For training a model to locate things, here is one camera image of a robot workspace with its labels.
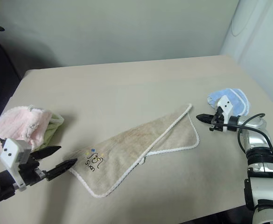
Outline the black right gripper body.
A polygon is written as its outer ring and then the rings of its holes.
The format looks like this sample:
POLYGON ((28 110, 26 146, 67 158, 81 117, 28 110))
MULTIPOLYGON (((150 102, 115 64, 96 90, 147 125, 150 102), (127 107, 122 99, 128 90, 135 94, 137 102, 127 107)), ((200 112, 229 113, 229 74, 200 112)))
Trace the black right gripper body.
POLYGON ((224 132, 224 111, 221 107, 216 109, 216 113, 211 119, 210 131, 221 131, 224 132))

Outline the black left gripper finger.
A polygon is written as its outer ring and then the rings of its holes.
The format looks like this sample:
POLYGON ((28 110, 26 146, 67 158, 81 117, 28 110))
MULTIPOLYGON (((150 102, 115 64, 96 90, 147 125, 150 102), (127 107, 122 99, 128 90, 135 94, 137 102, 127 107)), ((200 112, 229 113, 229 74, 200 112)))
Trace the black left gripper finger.
POLYGON ((42 148, 40 150, 32 152, 30 154, 30 156, 34 160, 41 160, 41 159, 44 159, 48 156, 51 156, 53 153, 55 153, 60 148, 61 148, 61 146, 47 146, 45 148, 42 148))
POLYGON ((61 174, 65 173, 76 162, 77 162, 77 158, 69 159, 69 160, 63 161, 62 163, 56 165, 55 168, 53 168, 49 171, 46 171, 45 176, 46 176, 47 181, 51 181, 51 180, 55 179, 56 177, 60 176, 61 174))

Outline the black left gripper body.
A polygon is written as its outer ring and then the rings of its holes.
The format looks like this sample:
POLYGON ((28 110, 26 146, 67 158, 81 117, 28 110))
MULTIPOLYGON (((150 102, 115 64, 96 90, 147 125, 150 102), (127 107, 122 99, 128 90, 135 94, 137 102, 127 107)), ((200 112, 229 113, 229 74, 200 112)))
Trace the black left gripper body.
POLYGON ((26 163, 19 164, 19 174, 26 186, 33 186, 43 179, 47 179, 47 172, 39 169, 39 160, 38 157, 30 156, 26 163))

